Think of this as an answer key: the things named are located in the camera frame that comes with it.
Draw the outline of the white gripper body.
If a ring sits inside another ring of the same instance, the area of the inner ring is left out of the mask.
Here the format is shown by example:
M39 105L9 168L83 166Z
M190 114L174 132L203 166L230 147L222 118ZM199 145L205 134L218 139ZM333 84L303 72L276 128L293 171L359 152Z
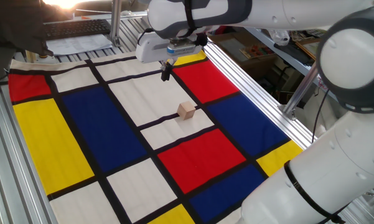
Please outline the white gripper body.
M141 63L167 61L171 58L195 55L202 48L195 34L186 39L170 40L160 38L155 32L147 32L139 36L136 58Z

